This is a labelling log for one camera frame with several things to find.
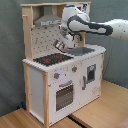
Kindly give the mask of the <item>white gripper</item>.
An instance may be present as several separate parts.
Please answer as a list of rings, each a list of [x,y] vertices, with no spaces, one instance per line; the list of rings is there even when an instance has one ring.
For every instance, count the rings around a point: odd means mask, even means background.
[[[74,47],[73,36],[68,32],[68,29],[62,27],[60,29],[60,34],[62,35],[62,43],[64,44],[65,49],[72,49]]]

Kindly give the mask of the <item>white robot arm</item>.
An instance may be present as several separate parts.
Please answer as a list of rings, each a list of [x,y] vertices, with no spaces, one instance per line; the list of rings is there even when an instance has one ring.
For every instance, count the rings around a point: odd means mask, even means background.
[[[128,40],[128,20],[113,19],[104,23],[91,22],[89,16],[74,5],[63,9],[60,33],[64,37],[60,49],[65,52],[74,40],[74,36],[82,37],[81,32],[110,36]]]

